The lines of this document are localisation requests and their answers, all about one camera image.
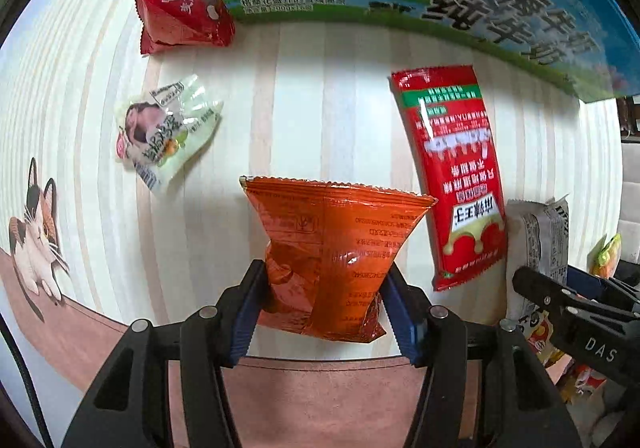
red sauce packet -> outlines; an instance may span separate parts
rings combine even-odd
[[[382,336],[378,290],[434,198],[296,179],[240,183],[271,239],[271,298],[258,323],[345,342]]]
[[[503,258],[507,239],[494,141],[471,66],[394,73],[407,133],[420,160],[438,259],[433,287],[448,289]]]
[[[173,46],[228,46],[236,28],[223,0],[136,0],[140,54]]]

sealed edge of bag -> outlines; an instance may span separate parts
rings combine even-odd
[[[415,69],[403,69],[391,73],[392,85],[394,88],[401,90],[403,87],[400,85],[402,82],[408,82],[412,78],[424,78],[426,74],[445,72],[447,76],[453,74],[463,74],[462,83],[468,82],[469,84],[477,84],[478,78],[476,72],[473,69],[472,64],[454,64],[452,66],[428,66],[428,67],[416,67]],[[436,75],[439,82],[449,82]]]
[[[400,197],[412,197],[418,198],[420,200],[430,200],[431,205],[433,207],[437,202],[434,196],[429,194],[420,194],[413,191],[400,190],[397,188],[384,188],[381,186],[373,186],[370,184],[360,184],[360,183],[339,183],[337,181],[317,181],[312,179],[296,179],[292,177],[270,177],[266,175],[258,175],[258,176],[247,176],[241,175],[238,179],[240,186],[242,189],[246,190],[248,188],[248,184],[253,182],[258,183],[276,183],[276,184],[290,184],[290,186],[304,186],[305,188],[335,188],[335,189],[349,189],[355,188],[363,191],[368,191],[371,193],[382,193],[385,195],[398,195]]]
[[[146,31],[145,31],[145,21],[142,18],[142,15],[140,14],[140,0],[136,0],[136,14],[138,15],[138,18],[140,19],[140,22],[142,22],[142,30],[140,31],[140,54],[142,56],[145,56],[145,55],[149,54],[149,52],[148,51],[143,51],[143,44],[144,44],[143,40],[144,40]],[[148,40],[151,41],[151,37],[149,37],[148,34],[146,34],[146,36],[147,36]]]

white snack bag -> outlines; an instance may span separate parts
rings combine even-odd
[[[547,313],[513,289],[513,274],[527,266],[555,281],[566,283],[569,256],[569,208],[566,198],[542,204],[507,202],[507,318],[516,321],[525,338],[545,363],[554,349],[548,343],[553,325]]]
[[[153,193],[213,136],[223,102],[213,102],[194,74],[116,107],[116,155]]]

cat illustration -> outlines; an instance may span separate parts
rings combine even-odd
[[[41,311],[33,303],[27,290],[39,295],[38,286],[41,286],[47,296],[56,302],[62,302],[53,269],[55,263],[58,263],[68,273],[68,266],[60,254],[56,232],[56,184],[50,179],[44,191],[40,189],[34,157],[31,158],[28,183],[24,222],[17,217],[9,220],[9,245],[15,274],[24,297],[33,312],[44,322]]]

orange snack bag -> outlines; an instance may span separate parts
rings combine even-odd
[[[326,340],[385,334],[378,290],[398,250],[436,200],[353,184],[241,177],[271,242],[271,298],[258,323]]]

